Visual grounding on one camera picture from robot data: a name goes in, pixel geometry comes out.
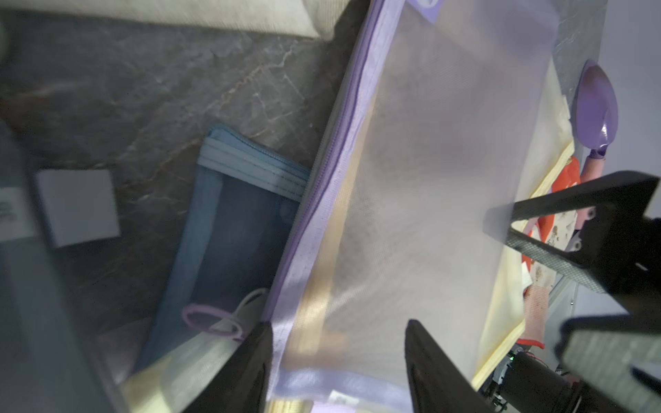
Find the blue grey mesh pouch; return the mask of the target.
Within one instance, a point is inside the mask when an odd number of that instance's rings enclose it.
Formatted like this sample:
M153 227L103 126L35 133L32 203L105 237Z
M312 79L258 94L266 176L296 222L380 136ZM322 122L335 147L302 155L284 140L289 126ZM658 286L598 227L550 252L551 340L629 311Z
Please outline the blue grey mesh pouch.
M275 280L310 171L226 125L203 139L176 259L136 368L198 333L237 342L241 301Z

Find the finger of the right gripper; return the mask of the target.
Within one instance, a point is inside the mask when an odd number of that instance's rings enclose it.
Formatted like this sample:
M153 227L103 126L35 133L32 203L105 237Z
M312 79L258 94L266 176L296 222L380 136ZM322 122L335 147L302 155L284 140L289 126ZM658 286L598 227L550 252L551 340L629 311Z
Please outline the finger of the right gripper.
M660 291L660 220L647 217L659 177L618 171L559 192L490 208L483 232L600 294ZM531 218L584 213L565 248L517 230Z
M585 383L629 412L660 411L660 316L571 318L555 352Z

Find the yellow mesh pouch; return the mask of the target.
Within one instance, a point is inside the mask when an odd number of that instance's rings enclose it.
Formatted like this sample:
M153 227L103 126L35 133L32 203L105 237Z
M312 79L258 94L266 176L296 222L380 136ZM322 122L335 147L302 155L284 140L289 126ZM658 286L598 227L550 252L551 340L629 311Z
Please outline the yellow mesh pouch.
M526 201L547 194L574 151L569 105L561 92L556 67L551 62L516 200ZM525 331L525 279L522 254L505 247L480 339L476 372L470 380L475 391Z

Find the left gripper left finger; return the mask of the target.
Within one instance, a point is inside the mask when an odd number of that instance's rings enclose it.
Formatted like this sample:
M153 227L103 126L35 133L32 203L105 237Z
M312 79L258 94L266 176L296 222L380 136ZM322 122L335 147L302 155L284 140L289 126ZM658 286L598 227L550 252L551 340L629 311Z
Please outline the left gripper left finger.
M184 412L264 412L272 358L272 326L261 322Z

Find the purple mesh pouch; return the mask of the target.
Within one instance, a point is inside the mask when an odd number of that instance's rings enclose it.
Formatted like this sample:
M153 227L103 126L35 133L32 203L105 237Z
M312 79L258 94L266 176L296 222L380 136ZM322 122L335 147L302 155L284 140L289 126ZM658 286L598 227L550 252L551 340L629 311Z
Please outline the purple mesh pouch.
M265 316L270 412L409 412L405 331L478 389L521 330L504 237L559 17L549 1L373 1Z

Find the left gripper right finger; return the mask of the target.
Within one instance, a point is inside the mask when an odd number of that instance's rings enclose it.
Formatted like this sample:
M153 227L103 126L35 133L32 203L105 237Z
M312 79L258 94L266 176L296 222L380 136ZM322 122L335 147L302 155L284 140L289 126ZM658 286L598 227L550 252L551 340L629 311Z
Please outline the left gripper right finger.
M405 359L415 413L493 411L415 319L406 326Z

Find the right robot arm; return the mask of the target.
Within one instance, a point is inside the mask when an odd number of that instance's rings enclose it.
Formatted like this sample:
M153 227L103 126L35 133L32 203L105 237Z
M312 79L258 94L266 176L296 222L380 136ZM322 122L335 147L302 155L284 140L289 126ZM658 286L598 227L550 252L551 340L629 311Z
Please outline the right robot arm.
M513 206L513 221L584 209L588 220L567 249L509 230L506 244L579 285L607 294L622 315L572 318L555 353L575 377L517 354L499 388L521 412L657 412L660 380L660 221L647 217L659 178L619 171Z

